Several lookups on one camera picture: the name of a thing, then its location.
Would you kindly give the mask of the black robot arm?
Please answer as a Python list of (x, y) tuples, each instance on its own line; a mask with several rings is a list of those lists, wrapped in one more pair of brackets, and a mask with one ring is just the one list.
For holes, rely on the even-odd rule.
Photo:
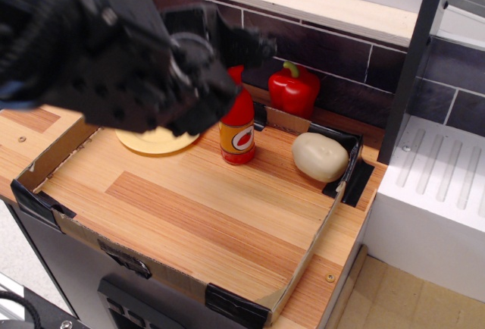
[(213, 5), (1, 0), (1, 107), (50, 105), (97, 126), (196, 135), (242, 91), (228, 70), (257, 67), (276, 49)]

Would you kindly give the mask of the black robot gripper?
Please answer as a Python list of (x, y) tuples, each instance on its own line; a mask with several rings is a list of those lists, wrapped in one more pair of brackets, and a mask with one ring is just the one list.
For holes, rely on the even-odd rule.
[(171, 72), (192, 90), (192, 100), (166, 128), (175, 136), (194, 136), (228, 114), (242, 93), (228, 69), (260, 67), (276, 55), (277, 41), (257, 29), (229, 25), (214, 5), (172, 8), (161, 18), (171, 38)]

